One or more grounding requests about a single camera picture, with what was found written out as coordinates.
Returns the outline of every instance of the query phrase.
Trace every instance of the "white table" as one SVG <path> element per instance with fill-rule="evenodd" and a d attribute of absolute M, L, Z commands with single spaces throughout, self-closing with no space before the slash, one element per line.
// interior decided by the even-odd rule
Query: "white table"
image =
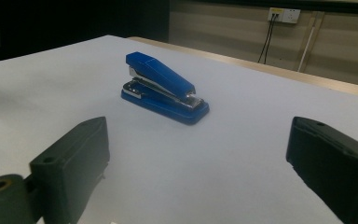
<path fill-rule="evenodd" d="M 120 98 L 125 55 L 192 82 L 210 113 L 186 126 Z M 0 62 L 0 175 L 78 123 L 108 122 L 111 162 L 79 223 L 341 223 L 285 160 L 294 116 L 358 140 L 358 95 L 104 36 Z"/>

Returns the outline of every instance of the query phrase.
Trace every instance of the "blue stapler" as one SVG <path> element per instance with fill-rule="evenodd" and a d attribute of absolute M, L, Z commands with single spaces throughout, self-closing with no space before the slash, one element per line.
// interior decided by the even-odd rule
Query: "blue stapler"
<path fill-rule="evenodd" d="M 124 84 L 121 97 L 185 124 L 195 124 L 209 105 L 195 96 L 193 84 L 157 59 L 140 52 L 128 54 L 132 81 Z"/>

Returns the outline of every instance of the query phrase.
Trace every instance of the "beige wall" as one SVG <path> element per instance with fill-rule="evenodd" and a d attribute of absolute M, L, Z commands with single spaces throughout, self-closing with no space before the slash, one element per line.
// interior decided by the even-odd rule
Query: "beige wall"
<path fill-rule="evenodd" d="M 267 36 L 268 8 L 172 1 L 170 43 L 257 62 Z M 267 64 L 297 70 L 310 23 L 275 23 Z M 304 72 L 358 84 L 358 15 L 325 13 Z"/>

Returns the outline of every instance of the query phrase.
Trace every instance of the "power outlet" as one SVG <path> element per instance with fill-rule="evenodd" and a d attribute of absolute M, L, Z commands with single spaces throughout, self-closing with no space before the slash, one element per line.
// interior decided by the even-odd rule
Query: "power outlet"
<path fill-rule="evenodd" d="M 270 7 L 267 20 L 271 21 L 272 15 L 275 14 L 275 15 L 278 15 L 278 17 L 275 18 L 275 21 L 282 21 L 283 13 L 284 13 L 284 8 Z"/>
<path fill-rule="evenodd" d="M 297 23 L 299 16 L 299 9 L 285 9 L 282 16 L 282 22 Z"/>

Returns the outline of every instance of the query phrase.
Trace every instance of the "power cord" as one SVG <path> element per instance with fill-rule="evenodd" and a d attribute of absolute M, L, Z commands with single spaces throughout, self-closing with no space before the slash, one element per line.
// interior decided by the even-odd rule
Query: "power cord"
<path fill-rule="evenodd" d="M 269 42 L 271 41 L 271 36 L 272 36 L 272 29 L 274 28 L 274 23 L 275 23 L 276 19 L 278 18 L 278 16 L 279 16 L 279 14 L 275 14 L 275 13 L 273 13 L 271 16 L 271 20 L 269 21 L 267 38 L 266 38 L 266 41 L 264 42 L 263 49 L 261 50 L 260 57 L 258 58 L 258 61 L 257 61 L 258 63 L 260 63 L 261 57 L 263 56 L 264 49 L 266 48 L 266 45 L 267 45 L 266 54 L 264 56 L 264 64 L 266 64 L 267 53 L 269 52 Z"/>

